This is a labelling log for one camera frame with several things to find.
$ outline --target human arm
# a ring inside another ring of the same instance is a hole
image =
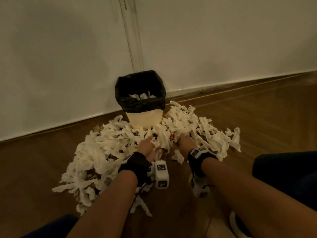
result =
[[[184,157],[197,147],[189,136],[179,143]],[[201,169],[254,238],[317,237],[314,210],[215,158],[204,159]]]
[[[151,162],[156,152],[150,142],[152,137],[140,142],[137,152]],[[78,220],[67,238],[115,238],[120,237],[128,215],[138,179],[134,172],[122,170],[96,203]]]

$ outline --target white shoe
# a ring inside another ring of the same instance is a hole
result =
[[[242,221],[239,219],[239,222],[237,223],[237,219],[239,219],[239,217],[236,216],[236,213],[234,211],[232,211],[229,216],[229,222],[235,235],[238,238],[252,238],[250,232],[242,223]]]

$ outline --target trash can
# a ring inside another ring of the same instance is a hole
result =
[[[137,100],[130,95],[156,96]],[[166,91],[163,81],[155,71],[144,71],[119,77],[115,86],[118,104],[126,112],[134,129],[150,128],[162,121]]]

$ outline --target black wrist strap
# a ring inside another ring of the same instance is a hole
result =
[[[131,170],[138,178],[138,187],[141,187],[146,180],[146,173],[151,165],[152,164],[146,160],[143,154],[134,152],[124,159],[118,173],[122,170]]]
[[[198,177],[205,177],[204,172],[201,170],[201,163],[206,158],[215,158],[217,157],[210,153],[208,149],[205,148],[193,148],[187,156],[189,165],[192,169],[192,172]]]

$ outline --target black garbage bag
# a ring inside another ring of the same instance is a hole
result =
[[[141,95],[150,91],[156,98],[137,100],[130,94]],[[115,86],[115,95],[118,104],[127,113],[141,113],[154,109],[165,109],[166,91],[163,81],[155,71],[144,71],[118,77]]]

